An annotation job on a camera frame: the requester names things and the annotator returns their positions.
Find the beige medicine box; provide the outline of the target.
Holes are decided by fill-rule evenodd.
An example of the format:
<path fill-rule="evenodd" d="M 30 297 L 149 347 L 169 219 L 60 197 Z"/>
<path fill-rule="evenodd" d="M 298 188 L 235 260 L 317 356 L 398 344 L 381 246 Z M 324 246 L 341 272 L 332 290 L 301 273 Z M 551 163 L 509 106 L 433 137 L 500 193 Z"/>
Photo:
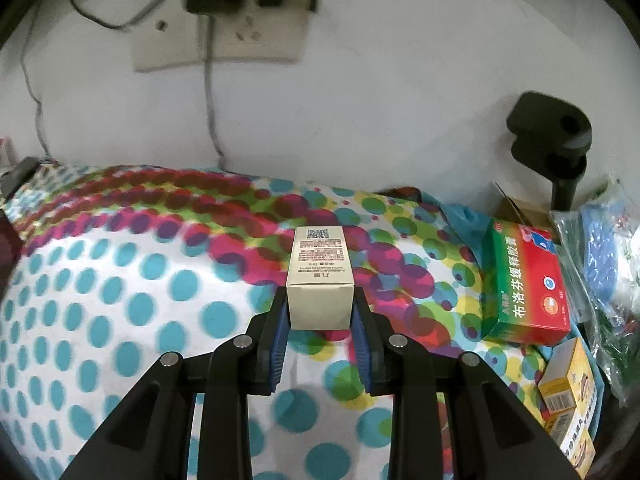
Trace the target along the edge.
<path fill-rule="evenodd" d="M 348 330 L 355 280 L 340 226 L 295 229 L 286 298 L 292 330 Z"/>

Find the red green medicine box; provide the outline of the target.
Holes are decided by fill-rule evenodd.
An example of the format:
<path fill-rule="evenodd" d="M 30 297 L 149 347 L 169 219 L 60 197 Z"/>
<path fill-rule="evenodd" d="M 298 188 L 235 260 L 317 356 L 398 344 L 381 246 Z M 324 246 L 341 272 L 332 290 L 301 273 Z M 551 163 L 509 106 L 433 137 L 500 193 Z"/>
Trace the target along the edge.
<path fill-rule="evenodd" d="M 491 220 L 483 240 L 483 337 L 553 347 L 570 332 L 551 233 Z"/>

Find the yellow medicine box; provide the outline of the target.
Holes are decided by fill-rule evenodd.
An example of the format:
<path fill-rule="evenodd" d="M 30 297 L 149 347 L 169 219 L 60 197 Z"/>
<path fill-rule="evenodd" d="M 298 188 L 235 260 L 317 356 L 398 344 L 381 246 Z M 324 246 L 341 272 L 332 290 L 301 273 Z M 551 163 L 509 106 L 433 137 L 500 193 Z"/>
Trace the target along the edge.
<path fill-rule="evenodd" d="M 575 337 L 552 350 L 538 390 L 550 414 L 577 408 L 586 416 L 596 397 L 596 384 L 582 341 Z"/>

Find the black phone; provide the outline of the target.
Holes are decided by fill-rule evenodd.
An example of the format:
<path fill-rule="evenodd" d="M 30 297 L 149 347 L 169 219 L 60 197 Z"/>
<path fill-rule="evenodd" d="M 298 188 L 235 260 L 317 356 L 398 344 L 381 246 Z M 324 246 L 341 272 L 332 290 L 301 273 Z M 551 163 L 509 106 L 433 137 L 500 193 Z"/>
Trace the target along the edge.
<path fill-rule="evenodd" d="M 1 176 L 1 198 L 10 200 L 15 193 L 38 170 L 41 162 L 38 158 L 29 156 L 23 158 L 15 167 Z"/>

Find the polka dot cloth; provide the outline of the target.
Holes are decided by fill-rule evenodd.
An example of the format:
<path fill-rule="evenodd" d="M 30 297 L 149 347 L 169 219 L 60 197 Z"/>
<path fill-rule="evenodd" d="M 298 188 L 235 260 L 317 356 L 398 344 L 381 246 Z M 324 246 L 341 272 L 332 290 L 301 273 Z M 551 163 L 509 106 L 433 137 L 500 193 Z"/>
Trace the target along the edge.
<path fill-rule="evenodd" d="M 423 200 L 221 171 L 46 165 L 3 212 L 24 240 L 1 304 L 1 425 L 40 479 L 164 352 L 211 352 L 270 307 L 298 226 L 341 226 L 394 329 L 481 356 L 538 420 L 550 353 L 480 336 L 472 252 Z"/>

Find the clear plastic bag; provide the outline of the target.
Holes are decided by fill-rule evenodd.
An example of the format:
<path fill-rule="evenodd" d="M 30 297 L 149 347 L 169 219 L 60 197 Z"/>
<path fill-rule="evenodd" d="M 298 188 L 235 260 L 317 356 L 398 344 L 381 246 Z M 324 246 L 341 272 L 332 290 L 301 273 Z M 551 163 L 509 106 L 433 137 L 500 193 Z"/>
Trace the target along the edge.
<path fill-rule="evenodd" d="M 639 400 L 639 207 L 618 179 L 572 211 L 553 211 L 575 322 L 612 393 Z"/>

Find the white wall socket plate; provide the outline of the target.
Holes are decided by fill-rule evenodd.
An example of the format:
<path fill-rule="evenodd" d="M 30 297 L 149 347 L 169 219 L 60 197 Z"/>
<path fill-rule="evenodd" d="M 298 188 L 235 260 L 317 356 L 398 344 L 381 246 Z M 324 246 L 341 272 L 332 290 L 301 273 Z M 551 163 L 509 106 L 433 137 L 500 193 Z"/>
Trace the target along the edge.
<path fill-rule="evenodd" d="M 245 0 L 241 10 L 214 16 L 216 61 L 295 63 L 304 53 L 311 13 L 305 0 L 285 0 L 280 8 L 262 8 Z M 195 64 L 205 58 L 206 17 L 167 0 L 128 35 L 132 68 L 137 73 Z"/>

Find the dark metal tin box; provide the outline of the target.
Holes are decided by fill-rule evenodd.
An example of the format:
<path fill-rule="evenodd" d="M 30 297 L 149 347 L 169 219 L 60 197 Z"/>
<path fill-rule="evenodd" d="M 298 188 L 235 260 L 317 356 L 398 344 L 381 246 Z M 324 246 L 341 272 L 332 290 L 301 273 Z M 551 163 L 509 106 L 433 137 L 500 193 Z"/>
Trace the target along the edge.
<path fill-rule="evenodd" d="M 23 245 L 13 224 L 4 211 L 0 210 L 0 298 L 6 293 Z"/>

